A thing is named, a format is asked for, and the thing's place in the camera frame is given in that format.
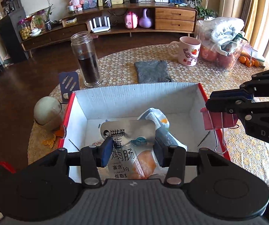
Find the metal clip wire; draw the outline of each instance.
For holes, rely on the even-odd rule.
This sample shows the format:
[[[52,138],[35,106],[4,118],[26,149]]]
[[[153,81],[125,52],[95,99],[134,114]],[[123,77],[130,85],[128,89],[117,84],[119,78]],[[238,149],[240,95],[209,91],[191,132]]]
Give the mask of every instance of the metal clip wire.
[[[224,146],[224,148],[225,148],[225,151],[224,151],[224,152],[221,152],[221,153],[217,151],[217,148],[218,148],[218,146],[219,146],[219,141],[218,141],[218,137],[217,137],[216,129],[215,129],[214,124],[213,124],[213,121],[212,121],[212,116],[210,115],[210,112],[209,112],[209,111],[208,111],[208,113],[209,113],[209,119],[210,119],[210,122],[211,122],[211,124],[212,124],[212,129],[214,130],[214,134],[215,134],[215,138],[216,138],[215,152],[216,152],[217,154],[220,154],[220,155],[225,154],[225,153],[227,152],[227,147],[226,147],[226,145],[225,145],[225,140],[224,140],[223,113],[221,113],[221,119],[222,119],[222,144],[223,144],[223,146]]]
[[[238,129],[240,127],[240,125],[236,124],[236,126],[234,127],[229,127],[229,129]]]

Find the small white box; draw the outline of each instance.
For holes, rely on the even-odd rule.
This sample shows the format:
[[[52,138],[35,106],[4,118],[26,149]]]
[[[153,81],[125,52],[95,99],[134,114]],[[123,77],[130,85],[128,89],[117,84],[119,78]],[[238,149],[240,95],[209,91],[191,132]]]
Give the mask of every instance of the small white box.
[[[68,20],[68,21],[66,21],[66,24],[68,25],[68,24],[74,24],[74,23],[76,23],[77,22],[77,18],[74,18],[74,19],[71,19],[71,20]]]
[[[137,119],[150,107],[160,109],[170,122],[170,132],[189,152],[198,152],[199,148],[215,149],[214,132],[200,144],[208,131],[204,129],[200,109],[205,107],[207,96],[199,83],[153,83],[100,87],[75,91],[71,95],[63,124],[66,126],[66,138],[60,140],[59,148],[68,152],[90,146],[94,142],[103,142],[99,125],[120,119]],[[222,152],[222,132],[217,131]],[[106,170],[99,169],[101,179]],[[196,167],[186,167],[185,181],[190,182],[197,176]],[[81,183],[80,167],[70,167],[69,176]]]

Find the chicken sausage package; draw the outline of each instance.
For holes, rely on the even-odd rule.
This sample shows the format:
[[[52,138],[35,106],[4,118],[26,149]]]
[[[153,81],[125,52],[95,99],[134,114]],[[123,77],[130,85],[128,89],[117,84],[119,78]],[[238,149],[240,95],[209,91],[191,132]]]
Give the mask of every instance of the chicken sausage package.
[[[105,122],[100,127],[101,136],[114,140],[108,161],[112,179],[147,179],[159,173],[153,152],[155,123],[152,120],[120,120]]]
[[[151,175],[165,176],[168,168],[159,166],[153,152],[155,139],[167,146],[175,145],[187,150],[169,132],[167,117],[155,108],[149,108],[138,120],[105,122],[101,125],[101,136],[112,136],[114,148],[108,161],[112,179],[147,179]]]

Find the gray cloth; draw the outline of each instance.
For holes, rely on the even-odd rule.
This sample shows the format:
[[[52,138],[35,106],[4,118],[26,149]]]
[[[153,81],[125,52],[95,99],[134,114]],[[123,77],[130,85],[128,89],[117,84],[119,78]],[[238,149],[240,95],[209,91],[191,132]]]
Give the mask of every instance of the gray cloth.
[[[163,60],[153,60],[148,62],[136,62],[137,78],[139,84],[173,82],[167,72],[167,62]]]

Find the pink mug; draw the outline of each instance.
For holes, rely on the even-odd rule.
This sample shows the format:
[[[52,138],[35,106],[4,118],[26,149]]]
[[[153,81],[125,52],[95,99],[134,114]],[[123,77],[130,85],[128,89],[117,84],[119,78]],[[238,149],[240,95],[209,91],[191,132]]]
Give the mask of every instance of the pink mug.
[[[172,44],[178,44],[178,54],[172,54],[170,52],[170,46]],[[195,66],[197,63],[199,51],[200,51],[201,43],[199,40],[193,38],[193,37],[187,37],[183,36],[178,41],[172,41],[169,44],[168,53],[174,57],[177,58],[179,63],[185,65],[185,66]]]

